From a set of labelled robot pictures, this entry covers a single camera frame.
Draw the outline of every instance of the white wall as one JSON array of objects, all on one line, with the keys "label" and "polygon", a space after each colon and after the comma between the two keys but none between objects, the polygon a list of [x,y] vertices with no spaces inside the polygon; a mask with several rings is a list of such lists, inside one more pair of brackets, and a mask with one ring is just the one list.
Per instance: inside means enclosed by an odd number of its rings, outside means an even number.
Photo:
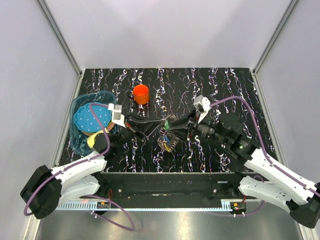
[{"label": "white wall", "polygon": [[18,240],[20,191],[52,162],[77,78],[36,1],[0,1],[0,23],[0,239]]},{"label": "white wall", "polygon": [[288,166],[316,183],[320,182],[319,12],[319,0],[300,1],[258,73]]},{"label": "white wall", "polygon": [[290,0],[46,0],[81,68],[251,67]]}]

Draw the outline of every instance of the transparent plastic bowl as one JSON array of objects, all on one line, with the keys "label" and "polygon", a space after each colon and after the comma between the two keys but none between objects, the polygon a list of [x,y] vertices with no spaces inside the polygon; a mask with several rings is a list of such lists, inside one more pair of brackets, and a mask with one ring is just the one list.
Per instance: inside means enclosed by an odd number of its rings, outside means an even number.
[{"label": "transparent plastic bowl", "polygon": [[[69,136],[70,147],[78,155],[86,156],[92,153],[92,149],[87,144],[89,136],[80,131],[74,123],[75,113],[80,107],[88,103],[102,103],[102,104],[116,104],[116,97],[110,91],[99,91],[96,93],[84,94],[75,98],[70,106],[70,120],[69,120]],[[117,133],[119,127],[117,125],[112,129],[112,133]]]}]

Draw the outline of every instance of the orange mug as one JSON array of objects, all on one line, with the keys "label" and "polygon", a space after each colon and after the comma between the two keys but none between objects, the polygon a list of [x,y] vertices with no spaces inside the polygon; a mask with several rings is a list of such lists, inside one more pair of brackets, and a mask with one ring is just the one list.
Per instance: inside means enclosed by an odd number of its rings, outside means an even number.
[{"label": "orange mug", "polygon": [[146,85],[140,84],[133,88],[132,96],[129,96],[132,100],[135,100],[137,104],[146,104],[149,102],[149,88]]}]

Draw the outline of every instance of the aluminum frame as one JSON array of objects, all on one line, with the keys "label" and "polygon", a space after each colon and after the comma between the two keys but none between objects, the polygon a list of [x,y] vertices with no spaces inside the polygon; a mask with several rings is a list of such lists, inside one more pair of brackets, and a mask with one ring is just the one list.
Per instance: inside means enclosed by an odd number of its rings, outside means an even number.
[{"label": "aluminum frame", "polygon": [[271,49],[273,48],[275,42],[277,41],[278,37],[280,36],[282,30],[286,26],[286,23],[288,22],[290,16],[294,12],[294,10],[299,2],[300,2],[300,0],[291,0],[291,2],[289,3],[284,14],[282,15],[280,22],[278,23],[278,25],[276,26],[276,29],[274,30],[272,37],[270,38],[268,44],[266,45],[259,61],[257,62],[256,66],[253,69],[253,72],[255,74],[257,74],[259,72],[260,68],[264,64],[267,56],[269,55]]},{"label": "aluminum frame", "polygon": [[46,18],[46,20],[47,20],[47,22],[48,22],[53,34],[55,35],[57,41],[60,44],[63,52],[65,53],[65,56],[68,58],[73,70],[75,71],[76,75],[78,77],[80,77],[82,70],[79,67],[75,57],[71,53],[70,48],[68,47],[68,44],[66,43],[66,40],[64,39],[64,37],[63,37],[63,35],[62,35],[58,25],[57,25],[52,13],[51,13],[46,1],[45,0],[35,0],[35,1],[38,3],[38,5],[39,5],[44,17]]}]

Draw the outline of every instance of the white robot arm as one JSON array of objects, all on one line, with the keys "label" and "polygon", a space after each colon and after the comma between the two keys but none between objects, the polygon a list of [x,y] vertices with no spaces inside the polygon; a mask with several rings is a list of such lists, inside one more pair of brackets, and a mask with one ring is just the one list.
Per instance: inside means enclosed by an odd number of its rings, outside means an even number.
[{"label": "white robot arm", "polygon": [[[314,228],[320,216],[319,185],[299,176],[269,156],[272,162],[270,163],[259,146],[246,138],[243,134],[242,123],[239,123],[237,118],[232,118],[231,114],[226,117],[220,116],[217,125],[213,125],[211,121],[205,121],[204,118],[210,109],[210,101],[206,97],[196,97],[194,106],[196,107],[195,114],[187,121],[182,121],[181,126],[175,125],[172,131],[179,132],[180,136],[186,136],[185,139],[198,135],[213,138],[220,144],[225,143],[225,151],[230,159],[238,161],[269,181],[262,182],[250,176],[244,176],[238,186],[243,195],[274,204],[287,211],[300,224]],[[142,128],[133,127],[132,123],[125,122],[126,119],[121,114],[121,107],[111,105],[109,109],[112,111],[113,122],[127,127],[140,136],[147,136],[141,130]],[[141,124],[138,118],[131,120]],[[158,122],[153,120],[151,124],[157,126]],[[43,181],[56,175],[30,204],[30,209],[36,218],[46,217],[64,202],[97,193],[101,185],[92,174],[103,171],[107,164],[103,156],[90,160],[98,154],[94,151],[73,163],[52,169],[41,166],[34,172],[20,194],[26,203]]]}]

